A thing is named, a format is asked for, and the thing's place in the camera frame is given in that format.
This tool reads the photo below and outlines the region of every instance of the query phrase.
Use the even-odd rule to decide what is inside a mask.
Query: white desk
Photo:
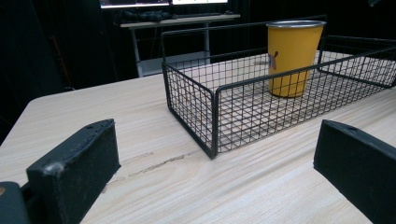
[[[206,28],[209,26],[210,22],[231,21],[231,20],[235,20],[237,18],[240,18],[239,14],[184,18],[184,19],[177,19],[177,20],[165,20],[165,21],[160,21],[160,22],[147,21],[147,22],[138,22],[138,23],[125,23],[125,24],[121,24],[120,27],[128,28],[131,30],[132,41],[133,41],[133,45],[134,45],[134,56],[136,59],[137,73],[138,73],[139,77],[144,77],[147,75],[161,73],[162,58],[150,59],[150,60],[145,60],[145,61],[140,60],[140,54],[139,54],[139,48],[137,46],[135,30],[153,28],[153,27],[196,24],[196,23],[201,23]],[[168,62],[177,62],[177,61],[193,60],[193,59],[197,59],[197,58],[206,58],[206,57],[210,56],[209,32],[207,30],[205,31],[204,41],[205,41],[205,49],[203,51],[168,57],[166,60]]]
[[[313,168],[323,119],[396,146],[396,90],[290,128],[213,161],[166,107],[162,76],[33,100],[0,146],[0,181],[83,126],[116,121],[121,168],[82,223],[370,223]]]

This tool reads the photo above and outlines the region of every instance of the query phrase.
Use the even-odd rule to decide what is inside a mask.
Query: black wire basket
[[[175,63],[164,57],[169,110],[209,158],[396,85],[394,40],[328,35],[312,66],[269,76],[268,62],[267,48]],[[301,96],[271,93],[269,80],[308,73]]]

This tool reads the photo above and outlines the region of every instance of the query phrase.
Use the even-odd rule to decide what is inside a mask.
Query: cup rim
[[[326,21],[274,21],[267,23],[272,28],[306,28],[324,26]]]

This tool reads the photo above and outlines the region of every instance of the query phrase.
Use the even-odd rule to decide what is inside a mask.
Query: computer monitor
[[[192,4],[214,4],[214,3],[228,3],[228,0],[172,0],[172,5],[192,5]]]
[[[169,0],[99,0],[99,2],[102,9],[169,6]]]

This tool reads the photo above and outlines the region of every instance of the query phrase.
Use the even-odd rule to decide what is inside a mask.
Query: yellow tumbler
[[[310,66],[315,60],[325,21],[276,21],[267,24],[269,75]],[[273,95],[297,97],[304,92],[309,71],[269,80]]]

